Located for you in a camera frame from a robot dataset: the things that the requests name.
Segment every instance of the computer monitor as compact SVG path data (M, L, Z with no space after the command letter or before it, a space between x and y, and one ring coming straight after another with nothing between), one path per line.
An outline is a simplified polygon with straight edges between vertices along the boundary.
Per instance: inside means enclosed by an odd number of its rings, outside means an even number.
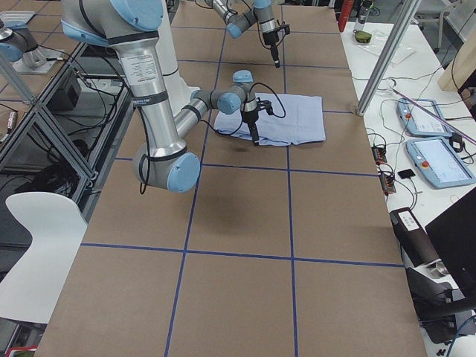
M425 328L431 340L440 343L452 338L456 328L471 316L471 310L476 310L476 188L441 213L425 229L431 244L460 288L460 291L452 291L444 284L423 282L422 277L415 276L418 274L408 274L409 282L418 288L412 292L422 289L427 292L424 295L431 296L423 302L418 300L415 309L421 321L430 321ZM460 333L472 335L475 332L475 325L467 325Z
M461 292L467 298L476 297L476 188L425 229Z

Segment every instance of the towel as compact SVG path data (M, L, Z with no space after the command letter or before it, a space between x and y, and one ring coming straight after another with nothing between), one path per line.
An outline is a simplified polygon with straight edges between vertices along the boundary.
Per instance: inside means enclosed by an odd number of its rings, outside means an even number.
M269 100L273 105L273 112L282 115L283 109L273 94L256 93L261 100ZM273 145L277 147L298 145L312 141L326 140L322 115L322 98L306 97L303 95L278 94L286 108L284 118L276 118L260 112L256 122L260 135L260 145ZM239 111L232 115L219 113L215 120L214 128L222 134L234 132L241 123ZM241 128L232 136L251 140L248 126L243 123Z

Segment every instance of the floor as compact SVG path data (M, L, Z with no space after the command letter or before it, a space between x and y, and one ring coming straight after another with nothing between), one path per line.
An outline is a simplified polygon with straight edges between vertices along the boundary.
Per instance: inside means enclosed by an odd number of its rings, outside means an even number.
M380 14L378 16L371 16L368 20L369 22L395 21L398 11L401 8L401 6L398 6L398 1L375 0L374 2L375 6L380 10ZM443 37L443 46L440 52L437 54L440 62L446 62L450 60L456 53L456 49L448 39L454 37L454 32L451 33L451 29L449 28L446 30L445 36ZM433 45L437 43L437 26L435 24L426 25L423 33L430 44ZM0 271L7 271L20 257L21 254L18 251L0 250ZM8 339L8 335L11 333L11 330L12 329L10 325L0 321L0 344Z

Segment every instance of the table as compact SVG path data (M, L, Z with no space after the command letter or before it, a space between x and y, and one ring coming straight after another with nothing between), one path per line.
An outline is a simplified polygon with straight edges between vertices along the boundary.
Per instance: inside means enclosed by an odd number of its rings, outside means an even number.
M376 31L389 34L391 28L392 24L367 23L365 25L365 30L374 34ZM373 70L373 66L376 64L377 56L365 51L355 42L353 39L353 24L347 24L345 32L343 32L341 36L347 59L349 60L350 70L353 74L354 86L359 97L363 92L365 85L367 84L367 81L364 79L369 78ZM465 133L474 138L476 136L476 125L473 118L471 118L471 115L469 114L465 104L461 102L460 96L456 92L442 91L438 86L437 81L442 75L443 69L440 68L440 63L434 56L431 46L426 42L425 37L422 35L422 32L416 25L409 26L402 40L402 47L413 48L414 53L412 53L412 55L410 55L407 59L400 62L400 64L394 66L391 65L387 70L385 77L397 78L396 87L407 96L435 99L438 103L440 103L440 107L445 118L469 116L467 119L455 120L451 123L458 129L463 130ZM433 72L435 73L434 76L423 77L419 80L406 79L418 78ZM379 88L383 89L385 86L388 86L388 84L386 81L383 81ZM398 100L398 97L389 91L378 91L373 98L369 109L364 115L365 125L367 128L369 128L368 132L376 132L383 135L388 143L399 142L399 133L402 133L404 129L396 113L395 100ZM456 103L451 105L443 105L444 103L453 102ZM395 130L396 133L384 128L382 117L385 120L385 125ZM403 136L405 140L410 138L405 133L403 133ZM369 139L370 142L373 143L373 135L370 135ZM376 143L381 144L382 140L377 138ZM405 152L403 145L404 144L394 144L387 147L387 159L390 166L392 166L395 171L404 170L411 167L414 168L414 163L411 159L409 159L409 156ZM471 144L466 143L466 145L469 152L473 153L476 150L476 148L474 148ZM476 173L476 168L474 165L470 165L469 168L473 173ZM463 187L453 187L444 190L436 190L428 185L425 179L419 174L419 172L417 172L415 168L414 171L416 172L416 176L413 178L413 181L416 186L416 191L419 192L419 194L416 207L412 211L423 227L440 215L440 213L452 205L452 203L456 202L456 200L474 188L474 185L469 185ZM405 180L400 181L413 190L413 187L409 182L405 182ZM399 184L396 186L396 189L396 194L388 196L387 208L389 211L395 210L397 208L409 207L411 204L410 193ZM451 353L451 357L472 356L476 346L475 342L476 340L474 339L474 336L461 338L461 340L458 339L457 344L455 344L455 349ZM426 336L425 344L429 356L432 356L440 348L447 348L447 346L444 346L443 344L432 344L428 336Z
M333 10L275 14L293 31L280 69L257 31L232 40L181 3L181 75L224 88L246 68L320 95L326 141L253 147L199 125L196 189L141 196L133 118L36 356L425 356Z

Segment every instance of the blue tape line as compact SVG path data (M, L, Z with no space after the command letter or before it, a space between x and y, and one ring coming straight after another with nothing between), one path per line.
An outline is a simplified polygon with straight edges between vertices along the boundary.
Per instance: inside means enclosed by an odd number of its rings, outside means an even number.
M56 15L53 13L36 13L35 16L56 16L56 17L61 17L62 15Z
M171 25L171 28L190 28L190 29L198 29L198 30L221 30L223 28L208 28L208 27L202 27L202 26L184 26L184 25ZM258 32L258 30L255 30L253 28L249 28L246 30L246 32ZM307 33L307 34L312 34L312 35L340 35L340 33L336 32L320 32L320 31L292 31L292 33Z
M319 258L307 258L307 257L285 257L280 255L246 254L246 253L233 253L233 252L227 252L227 251L201 251L197 249L149 247L146 245L122 245L122 244L83 242L81 243L81 246L94 247L94 248L131 249L136 251L163 251L167 253L216 255L220 257L243 257L243 258L256 258L256 259L264 259L264 260L289 260L289 261L294 260L299 262L341 264L346 266L378 266L382 268L404 268L402 264L394 264L394 263L372 263L372 262L358 262L353 260L333 260L333 259L319 259Z
M323 110L323 113L354 114L350 110Z
M202 160L201 165L205 167L224 167L230 169L246 169L246 170L268 170L268 171L289 171L291 173L322 173L325 175L343 175L343 176L364 176L364 177L379 177L376 173L345 173L341 171L325 171L325 170L306 170L306 169L281 169L279 167L258 167L258 166L236 166L236 165L225 165L225 164L206 164L203 162L205 151L202 149ZM132 158L118 158L115 160L118 161L132 161Z
M382 268L404 268L402 264L395 263L372 263L372 262L356 262L352 260L332 260L332 259L315 259L315 258L294 258L298 262L326 263L326 264L342 264L346 266L378 266Z
M51 37L51 35L52 35L53 33L55 33L55 31L57 30L57 28L58 28L60 25L61 25L61 22L60 22L58 25L56 25L56 27L53 29L52 32L50 32L49 35L46 36L46 38L45 38L45 39L43 40L43 42L42 42L42 45L44 45L44 44L49 40L49 38Z
M281 21L283 21L283 7L281 7ZM283 89L288 93L286 85L286 48L283 41ZM292 324L295 343L295 357L299 357L298 338L298 303L296 301L296 266L295 266L295 242L294 242L294 222L292 220L292 186L291 186L291 153L289 146L286 147L286 166L288 176L288 206L289 206L289 244L291 250L291 287L292 287Z
M17 1L14 5L12 5L12 6L10 7L10 9L8 9L8 10L12 10L16 5L18 5L18 4L20 3L20 1L21 1L21 0L18 0L18 1Z
M187 250L187 253L201 254L201 255L216 255L216 256L220 256L220 257L257 258L257 259L269 259L269 260L291 260L290 257L281 257L279 255L229 253L229 252L226 252L226 251Z
M234 165L224 165L224 164L203 164L203 166L228 167L228 168L235 168L235 169L250 169L250 170L287 171L287 169L280 169L277 167L234 166Z
M219 57L220 61L221 61L222 55L223 55L223 47L224 47L224 44L225 44L225 37L226 37L226 30L223 29L222 49L220 51L220 57ZM218 83L219 72L220 72L220 64L218 64L218 68L216 70L216 79L215 79L214 88L216 88L216 85ZM207 129L205 131L205 139L204 139L204 143L203 143L203 147L202 147L202 157L200 159L200 164L203 164L203 158L205 156L205 150L206 150L206 145L205 144L206 144L206 140L207 140L207 136L208 136L208 130L209 130L209 127L207 126ZM187 256L188 241L189 241L189 238L190 238L190 231L192 229L193 214L195 213L196 198L198 196L201 178L202 178L202 173L199 174L199 178L198 178L198 180L196 182L196 186L195 186L195 193L193 194L192 208L190 210L190 218L189 218L188 227L187 227L187 237L185 238L184 252L182 254L180 272L178 273L176 295L173 299L173 308L172 308L172 314L170 316L169 332L167 334L167 343L166 343L166 346L165 346L164 357L168 357L168 355L169 355L170 341L172 339L172 333L173 333L173 323L175 321L177 304L178 304L178 301L179 301L178 298L179 298L180 287L181 287L181 279L182 279L182 276L183 276L183 273L184 273L184 266L185 266L185 258Z
M379 175L376 173L344 173L340 171L321 171L321 170L304 170L304 169L291 169L291 171L293 173L325 173L329 175L379 177Z
M349 67L335 67L335 66L326 66L326 65L287 65L285 64L286 61L284 60L286 54L283 55L283 64L282 67L295 67L295 68L322 68L322 69L349 69ZM178 59L177 62L204 62L204 63L223 63L226 65L268 65L274 67L274 65L269 63L246 63L246 62L229 62L229 61L210 61L210 60L203 60L203 59Z
M294 242L294 223L292 220L292 186L291 186L291 156L289 147L286 148L286 160L288 165L288 206L289 206L289 244L291 250L291 282L292 282L292 316L295 338L295 357L299 356L298 346L298 308L296 303L296 274L295 274L295 242Z
M147 247L143 245L120 245L120 244L106 244L106 243L81 243L82 247L96 247L96 248L116 248L116 249L132 249L136 251L166 251L172 253L183 253L183 250L176 248L161 248L161 247Z
M8 87L8 83L5 84L5 85L3 86L3 88L0 90L0 94L1 94L1 93L5 90L5 88L7 88L7 87Z

